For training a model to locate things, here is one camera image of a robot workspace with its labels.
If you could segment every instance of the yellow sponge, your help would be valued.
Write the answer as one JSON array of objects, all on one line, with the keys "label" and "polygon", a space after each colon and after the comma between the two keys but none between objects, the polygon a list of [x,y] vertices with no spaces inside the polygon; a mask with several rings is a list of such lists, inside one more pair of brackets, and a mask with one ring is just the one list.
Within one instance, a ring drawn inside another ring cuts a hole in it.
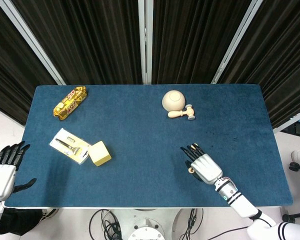
[{"label": "yellow sponge", "polygon": [[100,166],[111,159],[111,156],[102,141],[90,146],[88,148],[88,153],[92,162],[97,166]]}]

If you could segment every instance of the robotic arm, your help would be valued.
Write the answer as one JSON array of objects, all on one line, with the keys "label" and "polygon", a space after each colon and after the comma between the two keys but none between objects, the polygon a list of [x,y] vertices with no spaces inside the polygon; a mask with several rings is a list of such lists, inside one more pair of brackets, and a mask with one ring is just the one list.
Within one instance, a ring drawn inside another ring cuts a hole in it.
[{"label": "robotic arm", "polygon": [[24,141],[12,146],[6,146],[0,152],[0,219],[4,212],[3,202],[12,194],[30,188],[36,178],[27,184],[14,186],[16,173],[19,169],[23,156],[30,145],[24,145]]},{"label": "robotic arm", "polygon": [[181,147],[191,161],[186,161],[189,173],[199,181],[214,185],[215,191],[232,207],[240,217],[253,220],[247,228],[252,240],[300,240],[300,225],[276,222],[258,210],[238,191],[229,177],[223,177],[221,168],[206,154],[198,144]]}]

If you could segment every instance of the white floor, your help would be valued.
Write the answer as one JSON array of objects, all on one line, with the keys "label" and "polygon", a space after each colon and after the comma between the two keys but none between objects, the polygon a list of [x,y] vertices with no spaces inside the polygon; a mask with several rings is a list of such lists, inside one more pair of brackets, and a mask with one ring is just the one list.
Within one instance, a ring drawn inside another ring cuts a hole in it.
[{"label": "white floor", "polygon": [[[23,134],[24,128],[11,121],[0,113],[0,150],[6,145],[18,143]],[[288,169],[291,161],[290,154],[293,150],[300,150],[300,137],[279,132],[275,135],[282,164],[291,193],[294,198],[292,206],[286,207],[290,214],[300,212],[300,172],[293,172]],[[262,207],[261,210],[271,216],[275,221],[281,221],[280,207]],[[175,225],[175,239],[185,231],[187,227],[188,209],[182,210]],[[0,240],[90,240],[88,224],[95,209],[61,209],[54,218],[42,221],[37,227],[22,237],[5,234],[0,235]],[[224,231],[247,226],[251,223],[249,219],[241,219],[229,207],[213,207],[204,209],[203,223],[199,231],[191,236],[192,240],[207,240]],[[104,239],[100,229],[100,217],[92,222],[92,234],[95,239]],[[248,240],[246,231],[238,230],[227,233],[216,238],[217,240],[240,239]]]}]

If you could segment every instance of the toy hammer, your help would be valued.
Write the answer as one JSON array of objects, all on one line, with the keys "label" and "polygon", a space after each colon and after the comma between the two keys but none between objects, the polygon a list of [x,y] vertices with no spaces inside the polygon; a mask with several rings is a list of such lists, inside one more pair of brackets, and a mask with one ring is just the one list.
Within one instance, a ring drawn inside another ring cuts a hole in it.
[{"label": "toy hammer", "polygon": [[170,111],[168,112],[169,118],[176,118],[176,117],[182,117],[183,115],[188,115],[188,120],[194,120],[195,117],[195,111],[192,108],[191,104],[187,104],[185,106],[186,111]]}]

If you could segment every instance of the black curtain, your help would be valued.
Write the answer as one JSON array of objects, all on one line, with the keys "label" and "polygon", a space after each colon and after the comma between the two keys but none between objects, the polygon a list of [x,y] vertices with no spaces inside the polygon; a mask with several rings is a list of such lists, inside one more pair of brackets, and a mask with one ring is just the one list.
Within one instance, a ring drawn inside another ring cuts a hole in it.
[{"label": "black curtain", "polygon": [[142,84],[137,0],[12,0],[67,84]]},{"label": "black curtain", "polygon": [[152,84],[210,84],[248,0],[154,0]]},{"label": "black curtain", "polygon": [[264,0],[219,83],[259,84],[272,126],[300,112],[300,0]]},{"label": "black curtain", "polygon": [[0,111],[24,125],[36,86],[45,84],[56,82],[0,8]]}]

